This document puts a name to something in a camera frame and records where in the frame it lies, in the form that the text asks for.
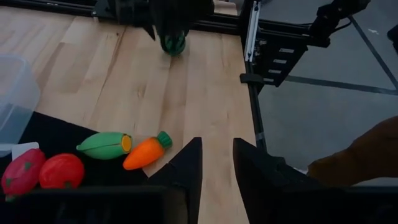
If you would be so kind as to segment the green striped toy watermelon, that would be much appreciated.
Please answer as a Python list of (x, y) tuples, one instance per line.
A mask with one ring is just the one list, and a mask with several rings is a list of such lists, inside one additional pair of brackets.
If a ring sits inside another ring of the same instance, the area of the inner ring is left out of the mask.
[(162, 35), (159, 38), (162, 50), (172, 57), (180, 55), (185, 49), (186, 35), (184, 31), (172, 35)]

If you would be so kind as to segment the black cloth mat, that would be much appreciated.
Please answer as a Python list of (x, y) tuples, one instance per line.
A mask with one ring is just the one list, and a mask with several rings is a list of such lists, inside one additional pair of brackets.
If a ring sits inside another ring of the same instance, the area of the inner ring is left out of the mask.
[(147, 180), (143, 170), (124, 170), (124, 157), (97, 160), (76, 150), (86, 138), (96, 131), (64, 120), (35, 112), (25, 128), (19, 143), (37, 142), (47, 158), (61, 153), (71, 153), (80, 158), (85, 166), (81, 186), (139, 185)]

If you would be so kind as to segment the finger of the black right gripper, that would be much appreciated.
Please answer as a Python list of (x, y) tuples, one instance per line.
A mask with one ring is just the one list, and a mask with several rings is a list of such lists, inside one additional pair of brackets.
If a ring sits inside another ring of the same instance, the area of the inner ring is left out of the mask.
[(143, 29), (149, 34), (152, 40), (155, 40), (155, 32), (152, 25), (144, 26)]

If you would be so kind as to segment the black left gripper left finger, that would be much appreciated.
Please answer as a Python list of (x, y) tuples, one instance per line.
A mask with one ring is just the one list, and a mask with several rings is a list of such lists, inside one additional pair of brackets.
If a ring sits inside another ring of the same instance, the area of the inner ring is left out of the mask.
[(203, 178), (202, 140), (194, 137), (166, 165), (146, 180), (164, 189), (155, 213), (160, 224), (198, 224)]

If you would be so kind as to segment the red toy dragon fruit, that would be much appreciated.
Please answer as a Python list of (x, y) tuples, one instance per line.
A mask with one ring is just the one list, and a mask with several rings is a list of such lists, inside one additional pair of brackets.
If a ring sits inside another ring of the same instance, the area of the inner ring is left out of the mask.
[(39, 173), (45, 161), (45, 154), (39, 148), (29, 149), (14, 159), (1, 178), (5, 201), (10, 202), (31, 191), (39, 181)]

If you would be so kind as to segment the orange toy carrot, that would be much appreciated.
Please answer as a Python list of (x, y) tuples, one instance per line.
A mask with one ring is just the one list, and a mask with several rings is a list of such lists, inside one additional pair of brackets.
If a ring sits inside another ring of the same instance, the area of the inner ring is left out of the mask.
[(143, 168), (160, 159), (173, 145), (171, 137), (161, 131), (157, 136), (150, 137), (139, 143), (128, 154), (123, 162), (126, 170)]

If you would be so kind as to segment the green toy corn cob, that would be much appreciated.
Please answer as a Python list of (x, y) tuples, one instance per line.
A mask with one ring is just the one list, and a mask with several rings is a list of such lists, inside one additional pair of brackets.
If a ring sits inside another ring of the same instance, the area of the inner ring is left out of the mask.
[(129, 154), (132, 149), (132, 138), (119, 132), (96, 133), (86, 138), (76, 150), (99, 160), (110, 160)]

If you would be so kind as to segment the white card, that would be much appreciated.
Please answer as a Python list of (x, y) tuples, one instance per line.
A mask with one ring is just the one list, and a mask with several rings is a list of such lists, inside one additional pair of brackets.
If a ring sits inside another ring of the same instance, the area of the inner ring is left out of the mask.
[(38, 149), (38, 148), (39, 148), (38, 142), (28, 142), (24, 144), (13, 145), (11, 147), (12, 160), (17, 159), (19, 156), (21, 156), (30, 149)]

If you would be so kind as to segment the black labelled control box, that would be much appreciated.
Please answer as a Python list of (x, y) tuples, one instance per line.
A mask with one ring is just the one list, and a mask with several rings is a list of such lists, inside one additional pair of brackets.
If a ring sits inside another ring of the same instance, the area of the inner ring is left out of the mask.
[(270, 85), (278, 87), (307, 50), (305, 44), (280, 44), (260, 40), (255, 46), (254, 72), (271, 80)]

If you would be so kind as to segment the red toy tomato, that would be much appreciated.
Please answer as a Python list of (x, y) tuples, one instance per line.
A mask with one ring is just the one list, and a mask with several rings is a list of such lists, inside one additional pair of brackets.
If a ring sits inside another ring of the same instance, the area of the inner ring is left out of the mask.
[(42, 166), (39, 184), (43, 189), (75, 189), (81, 184), (84, 175), (84, 165), (77, 156), (57, 154)]

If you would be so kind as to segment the person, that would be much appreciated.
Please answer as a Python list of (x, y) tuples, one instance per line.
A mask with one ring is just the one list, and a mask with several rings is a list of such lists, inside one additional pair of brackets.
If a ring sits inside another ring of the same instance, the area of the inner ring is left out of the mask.
[(346, 149), (313, 161), (307, 175), (329, 187), (398, 177), (398, 116), (378, 123)]

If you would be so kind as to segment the clear plastic tupperware container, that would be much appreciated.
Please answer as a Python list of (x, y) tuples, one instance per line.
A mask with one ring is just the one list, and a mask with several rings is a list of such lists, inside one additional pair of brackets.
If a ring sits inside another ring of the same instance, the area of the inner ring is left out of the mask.
[(40, 99), (40, 89), (27, 60), (0, 54), (0, 158), (18, 144)]

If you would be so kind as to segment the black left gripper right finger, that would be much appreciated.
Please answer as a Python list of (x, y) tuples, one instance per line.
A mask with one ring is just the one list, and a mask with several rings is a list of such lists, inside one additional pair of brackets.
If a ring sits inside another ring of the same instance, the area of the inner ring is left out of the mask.
[(321, 185), (241, 138), (233, 140), (236, 179), (250, 224), (321, 224)]

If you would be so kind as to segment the silver aluminium frame rail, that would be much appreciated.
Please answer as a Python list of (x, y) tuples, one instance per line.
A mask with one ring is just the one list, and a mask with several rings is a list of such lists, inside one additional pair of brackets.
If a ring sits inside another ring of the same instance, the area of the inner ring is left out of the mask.
[(244, 59), (246, 62), (252, 62), (252, 58), (254, 55), (254, 46), (256, 41), (261, 3), (259, 0), (253, 0), (250, 7), (251, 8), (248, 20), (248, 31), (246, 35), (246, 43), (244, 49)]

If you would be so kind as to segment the black metal table frame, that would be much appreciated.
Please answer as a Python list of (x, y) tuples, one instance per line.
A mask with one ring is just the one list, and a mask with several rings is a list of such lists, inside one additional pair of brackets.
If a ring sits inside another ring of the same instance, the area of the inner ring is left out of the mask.
[[(243, 7), (238, 16), (217, 13), (196, 21), (190, 30), (216, 32), (220, 34), (238, 35), (245, 49), (250, 5), (253, 0), (243, 0)], [(74, 16), (97, 17), (101, 21), (112, 21), (120, 25), (140, 27), (152, 25), (155, 40), (160, 41), (150, 14), (149, 0), (0, 0), (0, 5), (21, 7), (38, 11), (57, 12)], [(255, 46), (260, 40), (274, 41), (280, 44), (305, 44), (308, 46), (328, 47), (328, 40), (315, 40), (310, 37), (309, 24), (292, 24), (260, 19), (256, 34)], [(252, 62), (244, 59), (246, 73), (240, 76), (241, 83), (248, 84), (251, 100), (252, 118), (257, 146), (265, 149), (264, 128), (259, 109), (258, 94), (264, 85), (270, 85), (266, 78), (256, 74)]]

